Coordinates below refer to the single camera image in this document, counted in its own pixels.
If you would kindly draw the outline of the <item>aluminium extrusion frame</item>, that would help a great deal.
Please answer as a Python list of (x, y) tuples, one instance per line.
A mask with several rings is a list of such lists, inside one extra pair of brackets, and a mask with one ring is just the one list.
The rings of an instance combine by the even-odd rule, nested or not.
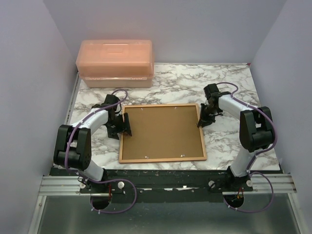
[[(53, 154), (53, 163), (56, 162), (57, 165), (59, 165), (59, 160), (61, 160), (62, 162), (60, 163), (60, 165), (61, 167), (65, 167), (66, 170), (68, 170), (67, 158), (68, 151), (70, 149), (70, 143), (68, 143), (68, 140), (72, 139), (70, 130), (71, 127), (69, 127), (69, 123), (71, 120), (72, 112), (77, 98), (79, 85), (80, 85), (79, 72), (77, 72), (65, 122), (58, 129), (55, 150)], [(33, 218), (30, 224), (30, 228), (28, 230), (29, 234), (37, 234), (39, 231), (39, 225), (42, 219), (46, 199), (47, 199), (46, 195), (38, 194), (35, 210), (33, 213)]]

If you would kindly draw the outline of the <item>orange translucent plastic storage box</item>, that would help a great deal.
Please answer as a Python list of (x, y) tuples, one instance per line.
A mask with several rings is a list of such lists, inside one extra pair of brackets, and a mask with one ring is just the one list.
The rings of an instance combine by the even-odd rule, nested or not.
[(149, 88), (154, 61), (150, 40), (84, 40), (76, 66), (79, 77), (91, 88)]

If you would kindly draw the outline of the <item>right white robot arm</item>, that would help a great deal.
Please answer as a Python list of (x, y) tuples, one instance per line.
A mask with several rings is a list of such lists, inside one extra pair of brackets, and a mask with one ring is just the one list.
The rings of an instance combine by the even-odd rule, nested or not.
[(235, 191), (242, 185), (241, 177), (250, 171), (256, 157), (276, 143), (271, 111), (267, 107), (253, 107), (229, 92), (206, 92), (206, 101), (201, 104), (197, 127), (206, 127), (215, 122), (215, 117), (227, 112), (239, 120), (241, 148), (230, 165), (232, 175), (225, 177), (224, 185)]

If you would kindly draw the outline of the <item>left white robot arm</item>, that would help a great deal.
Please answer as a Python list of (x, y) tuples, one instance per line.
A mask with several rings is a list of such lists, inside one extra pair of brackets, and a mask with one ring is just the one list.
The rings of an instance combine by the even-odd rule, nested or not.
[(59, 127), (53, 157), (54, 164), (91, 181), (98, 193), (108, 187), (106, 170), (92, 160), (91, 138), (101, 126), (111, 139), (119, 140), (123, 133), (132, 135), (129, 115), (121, 113), (121, 101), (95, 105), (80, 121)]

